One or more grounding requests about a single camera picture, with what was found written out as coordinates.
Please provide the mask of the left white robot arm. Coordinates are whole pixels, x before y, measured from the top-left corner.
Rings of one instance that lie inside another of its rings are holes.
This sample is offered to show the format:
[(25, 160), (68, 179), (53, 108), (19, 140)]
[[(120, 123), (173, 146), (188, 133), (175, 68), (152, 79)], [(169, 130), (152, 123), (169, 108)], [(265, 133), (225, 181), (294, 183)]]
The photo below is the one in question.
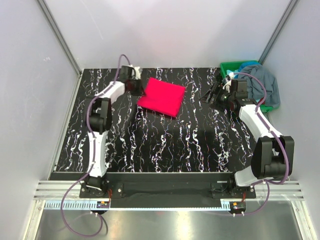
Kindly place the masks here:
[(89, 139), (89, 164), (81, 190), (97, 198), (110, 193), (105, 166), (106, 139), (112, 126), (112, 104), (123, 94), (144, 96), (141, 80), (142, 68), (123, 65), (116, 71), (115, 79), (86, 104), (85, 124)]

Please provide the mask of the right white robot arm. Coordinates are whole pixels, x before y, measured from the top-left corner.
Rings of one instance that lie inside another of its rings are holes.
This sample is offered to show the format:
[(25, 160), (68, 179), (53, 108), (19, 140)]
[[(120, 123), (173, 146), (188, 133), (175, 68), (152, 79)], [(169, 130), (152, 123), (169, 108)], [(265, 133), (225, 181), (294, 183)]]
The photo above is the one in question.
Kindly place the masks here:
[(256, 140), (250, 166), (231, 175), (224, 193), (236, 199), (252, 192), (257, 184), (281, 185), (288, 179), (293, 170), (295, 142), (266, 119), (258, 103), (249, 97), (246, 80), (230, 79), (227, 84), (215, 82), (200, 101), (229, 108)]

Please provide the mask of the red t shirt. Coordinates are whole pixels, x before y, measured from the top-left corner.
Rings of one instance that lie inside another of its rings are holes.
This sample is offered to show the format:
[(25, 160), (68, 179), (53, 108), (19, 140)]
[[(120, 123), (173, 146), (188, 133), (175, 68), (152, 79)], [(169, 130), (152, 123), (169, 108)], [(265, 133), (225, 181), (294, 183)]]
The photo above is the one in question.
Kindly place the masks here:
[(150, 77), (137, 105), (175, 118), (181, 108), (186, 88)]

